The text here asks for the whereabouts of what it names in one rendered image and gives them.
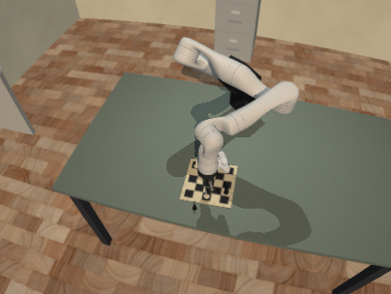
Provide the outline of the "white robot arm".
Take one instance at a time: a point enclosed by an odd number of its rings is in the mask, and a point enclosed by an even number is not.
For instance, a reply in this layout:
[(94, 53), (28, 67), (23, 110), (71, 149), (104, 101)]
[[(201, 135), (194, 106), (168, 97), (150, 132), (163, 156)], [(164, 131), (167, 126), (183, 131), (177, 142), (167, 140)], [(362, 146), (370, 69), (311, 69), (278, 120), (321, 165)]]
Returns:
[(220, 132), (228, 135), (242, 132), (271, 109), (280, 114), (289, 114), (299, 97), (299, 90), (292, 82), (283, 81), (269, 88), (247, 66), (190, 38), (181, 39), (173, 59), (183, 66), (212, 75), (255, 98), (226, 116), (204, 120), (195, 127), (195, 136), (201, 143), (197, 168), (204, 175), (214, 174), (218, 168), (224, 173), (230, 171), (225, 152), (220, 152), (224, 145)]

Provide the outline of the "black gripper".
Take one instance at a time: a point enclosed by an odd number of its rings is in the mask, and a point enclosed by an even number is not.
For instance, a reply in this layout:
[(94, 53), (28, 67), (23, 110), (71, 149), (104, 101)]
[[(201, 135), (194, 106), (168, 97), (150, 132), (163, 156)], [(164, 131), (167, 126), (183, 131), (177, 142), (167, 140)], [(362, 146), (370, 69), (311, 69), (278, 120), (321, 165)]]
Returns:
[(211, 174), (211, 175), (204, 175), (204, 174), (200, 173), (198, 169), (197, 169), (197, 173), (203, 180), (202, 184), (203, 184), (203, 186), (205, 186), (205, 193), (210, 194), (211, 192), (214, 192), (216, 188), (213, 187), (213, 180), (214, 180), (213, 178), (217, 175), (218, 170), (214, 174)]

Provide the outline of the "chessboard with chess pieces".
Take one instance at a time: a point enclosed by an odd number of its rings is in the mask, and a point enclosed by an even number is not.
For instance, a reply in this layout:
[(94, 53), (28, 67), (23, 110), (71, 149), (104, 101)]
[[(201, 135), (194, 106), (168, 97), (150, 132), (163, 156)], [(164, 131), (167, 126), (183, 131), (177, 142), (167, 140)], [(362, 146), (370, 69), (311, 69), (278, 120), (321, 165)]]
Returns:
[[(209, 194), (210, 197), (206, 199), (203, 197), (205, 195), (205, 186), (203, 186), (203, 180), (197, 173), (197, 168), (194, 168), (195, 163), (195, 159), (191, 159), (180, 199), (230, 209), (237, 166), (229, 165), (230, 171), (228, 173), (224, 173), (218, 168), (218, 174), (213, 181), (213, 187), (215, 187), (216, 190)], [(228, 194), (224, 194), (226, 187), (229, 190)]]

